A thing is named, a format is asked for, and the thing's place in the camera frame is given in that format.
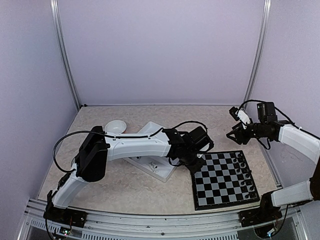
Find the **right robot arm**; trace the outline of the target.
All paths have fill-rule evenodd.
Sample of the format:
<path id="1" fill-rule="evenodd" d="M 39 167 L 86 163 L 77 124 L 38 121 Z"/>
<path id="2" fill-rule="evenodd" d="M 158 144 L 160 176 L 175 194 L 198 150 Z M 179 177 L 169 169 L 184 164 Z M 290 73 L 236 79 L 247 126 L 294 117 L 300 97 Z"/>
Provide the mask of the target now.
<path id="1" fill-rule="evenodd" d="M 261 197 L 256 218 L 266 222 L 282 206 L 304 205 L 320 199 L 320 138 L 297 126 L 271 101 L 256 100 L 257 122 L 246 113 L 246 100 L 229 114 L 237 122 L 226 137 L 238 145 L 267 142 L 282 188 Z"/>

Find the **black white chess board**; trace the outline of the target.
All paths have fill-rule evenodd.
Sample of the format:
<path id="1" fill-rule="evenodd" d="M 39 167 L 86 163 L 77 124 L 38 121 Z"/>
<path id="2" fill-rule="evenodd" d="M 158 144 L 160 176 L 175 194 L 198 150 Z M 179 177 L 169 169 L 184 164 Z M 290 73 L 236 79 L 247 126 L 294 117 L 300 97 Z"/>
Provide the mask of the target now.
<path id="1" fill-rule="evenodd" d="M 201 170 L 191 174 L 196 211 L 228 208 L 260 201 L 236 199 L 231 177 L 235 175 L 235 171 L 230 153 L 239 151 L 242 150 L 208 152 L 202 156 L 204 165 Z"/>

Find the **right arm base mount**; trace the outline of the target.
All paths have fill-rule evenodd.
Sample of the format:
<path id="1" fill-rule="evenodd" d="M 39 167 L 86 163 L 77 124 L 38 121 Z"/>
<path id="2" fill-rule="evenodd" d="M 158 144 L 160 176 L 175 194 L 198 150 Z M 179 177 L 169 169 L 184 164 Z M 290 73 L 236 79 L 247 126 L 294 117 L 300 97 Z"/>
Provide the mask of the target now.
<path id="1" fill-rule="evenodd" d="M 240 211 L 238 216 L 241 226 L 249 227 L 280 219 L 283 215 L 279 209 L 261 210 L 260 208 L 253 208 Z"/>

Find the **white divided plastic tray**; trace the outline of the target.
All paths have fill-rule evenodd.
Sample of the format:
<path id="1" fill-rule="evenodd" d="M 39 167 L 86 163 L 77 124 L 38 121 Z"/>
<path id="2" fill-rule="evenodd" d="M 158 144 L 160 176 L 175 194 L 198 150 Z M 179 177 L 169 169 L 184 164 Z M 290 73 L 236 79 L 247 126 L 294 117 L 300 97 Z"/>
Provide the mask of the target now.
<path id="1" fill-rule="evenodd" d="M 149 121 L 144 127 L 142 127 L 138 133 L 139 134 L 151 134 L 164 128 L 163 126 Z M 142 170 L 146 174 L 156 178 L 161 182 L 167 182 L 171 177 L 176 167 L 170 165 L 168 158 L 158 157 L 158 156 L 138 156 L 124 158 L 125 161 L 135 166 L 136 168 Z"/>

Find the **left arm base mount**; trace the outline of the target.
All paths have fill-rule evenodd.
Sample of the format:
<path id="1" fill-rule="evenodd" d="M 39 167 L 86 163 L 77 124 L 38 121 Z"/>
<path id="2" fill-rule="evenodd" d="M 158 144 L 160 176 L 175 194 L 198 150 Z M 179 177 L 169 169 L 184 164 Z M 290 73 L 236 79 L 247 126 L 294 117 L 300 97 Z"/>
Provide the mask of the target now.
<path id="1" fill-rule="evenodd" d="M 84 228 L 86 220 L 87 220 L 87 213 L 81 210 L 74 210 L 74 209 L 62 209 L 62 208 L 50 208 L 44 212 L 43 217 L 47 220 L 60 223 L 63 225 L 68 225 L 71 227 L 79 227 Z"/>

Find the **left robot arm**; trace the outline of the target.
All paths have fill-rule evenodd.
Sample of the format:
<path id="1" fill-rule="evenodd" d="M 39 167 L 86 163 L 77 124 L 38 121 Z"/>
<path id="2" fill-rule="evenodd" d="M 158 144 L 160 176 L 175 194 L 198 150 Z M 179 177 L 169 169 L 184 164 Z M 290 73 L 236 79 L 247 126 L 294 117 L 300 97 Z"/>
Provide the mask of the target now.
<path id="1" fill-rule="evenodd" d="M 74 157 L 69 170 L 59 168 L 65 175 L 55 190 L 47 194 L 50 214 L 63 223 L 70 218 L 68 206 L 89 183 L 104 178 L 107 163 L 134 157 L 160 157 L 178 160 L 191 173 L 204 164 L 201 156 L 214 146 L 208 131 L 201 126 L 190 132 L 176 128 L 159 128 L 152 133 L 108 133 L 101 126 L 86 130 L 87 135 Z"/>

